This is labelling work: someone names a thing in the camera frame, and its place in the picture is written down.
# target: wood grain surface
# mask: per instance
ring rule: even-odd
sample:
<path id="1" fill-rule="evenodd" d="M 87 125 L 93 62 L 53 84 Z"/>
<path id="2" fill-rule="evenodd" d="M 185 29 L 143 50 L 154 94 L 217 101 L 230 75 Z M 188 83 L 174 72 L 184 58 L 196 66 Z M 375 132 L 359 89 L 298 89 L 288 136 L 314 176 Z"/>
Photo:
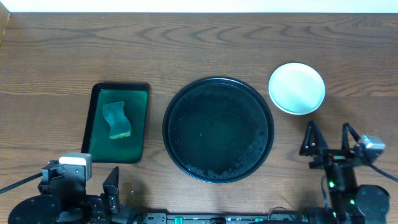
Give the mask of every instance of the wood grain surface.
<path id="1" fill-rule="evenodd" d="M 341 125 L 387 144 L 376 166 L 398 175 L 397 14 L 18 14 L 0 46 L 0 187 L 40 172 L 50 159 L 80 152 L 91 88 L 98 82 L 147 82 L 150 105 L 140 163 L 94 164 L 89 194 L 100 194 L 114 166 L 122 203 L 170 212 L 264 213 L 322 205 L 322 170 L 299 156 L 306 123 L 315 119 L 331 147 Z M 272 104 L 268 80 L 288 62 L 306 63 L 326 85 L 308 116 Z M 274 146 L 249 177 L 215 185 L 195 180 L 171 160 L 162 120 L 172 97 L 203 77 L 252 85 L 275 122 Z M 397 184 L 368 167 L 358 184 L 391 195 L 389 223 L 398 223 Z M 0 195 L 0 222 L 38 195 L 32 181 Z"/>

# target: green sponge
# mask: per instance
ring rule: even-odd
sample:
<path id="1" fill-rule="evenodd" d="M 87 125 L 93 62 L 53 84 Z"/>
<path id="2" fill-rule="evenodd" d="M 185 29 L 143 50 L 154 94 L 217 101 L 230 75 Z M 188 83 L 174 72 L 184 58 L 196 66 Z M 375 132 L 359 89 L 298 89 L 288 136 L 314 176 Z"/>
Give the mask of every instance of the green sponge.
<path id="1" fill-rule="evenodd" d="M 102 108 L 105 120 L 111 126 L 110 139 L 118 139 L 131 135 L 130 121 L 124 115 L 124 102 L 105 104 Z"/>

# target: cable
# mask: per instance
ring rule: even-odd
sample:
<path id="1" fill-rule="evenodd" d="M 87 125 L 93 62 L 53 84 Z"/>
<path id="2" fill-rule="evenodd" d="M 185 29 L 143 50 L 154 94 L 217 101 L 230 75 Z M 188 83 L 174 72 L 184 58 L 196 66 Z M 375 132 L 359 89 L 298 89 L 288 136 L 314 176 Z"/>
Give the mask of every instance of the cable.
<path id="1" fill-rule="evenodd" d="M 9 190 L 12 190 L 12 189 L 18 187 L 18 186 L 21 186 L 22 184 L 26 184 L 29 181 L 34 180 L 36 178 L 39 178 L 41 176 L 43 176 L 43 174 L 42 173 L 38 173 L 38 174 L 35 174 L 35 175 L 33 175 L 31 177 L 28 177 L 26 179 L 20 180 L 20 181 L 16 182 L 15 184 L 11 184 L 10 186 L 1 189 L 0 190 L 0 194 L 3 194 L 3 193 L 5 193 L 5 192 L 7 192 Z"/>
<path id="2" fill-rule="evenodd" d="M 372 169 L 374 169 L 374 171 L 378 172 L 379 174 L 383 175 L 384 177 L 387 177 L 395 182 L 398 182 L 398 178 L 394 177 L 393 175 L 390 175 L 386 172 L 384 172 L 383 170 L 380 170 L 379 168 L 377 168 L 376 166 L 374 166 L 373 164 L 369 163 L 368 166 Z"/>
<path id="3" fill-rule="evenodd" d="M 326 191 L 323 188 L 323 181 L 325 180 L 326 176 L 324 175 L 321 179 L 321 189 L 322 189 L 322 195 L 323 195 L 323 204 L 325 205 L 325 209 L 328 208 L 328 196 L 326 195 Z"/>
<path id="4" fill-rule="evenodd" d="M 277 209 L 277 208 L 283 208 L 284 210 L 287 211 L 287 209 L 284 208 L 284 207 L 282 207 L 282 206 L 276 206 L 275 208 L 273 208 L 273 209 L 268 213 L 268 215 L 267 215 L 267 219 L 268 219 L 268 220 L 271 220 L 270 218 L 271 218 L 272 212 L 274 212 L 274 210 Z M 290 218 L 291 218 L 293 221 L 295 220 L 295 218 L 293 218 L 293 216 L 292 216 L 291 214 L 288 214 L 288 215 L 290 216 Z"/>

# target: white bowl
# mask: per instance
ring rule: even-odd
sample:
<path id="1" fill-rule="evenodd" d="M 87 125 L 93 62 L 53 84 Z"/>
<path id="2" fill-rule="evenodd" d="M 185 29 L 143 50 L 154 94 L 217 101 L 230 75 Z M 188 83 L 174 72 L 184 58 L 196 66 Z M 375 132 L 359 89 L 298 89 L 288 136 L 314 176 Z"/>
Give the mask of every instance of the white bowl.
<path id="1" fill-rule="evenodd" d="M 271 75 L 269 96 L 286 113 L 303 115 L 315 111 L 325 97 L 325 84 L 317 71 L 302 63 L 287 63 Z"/>

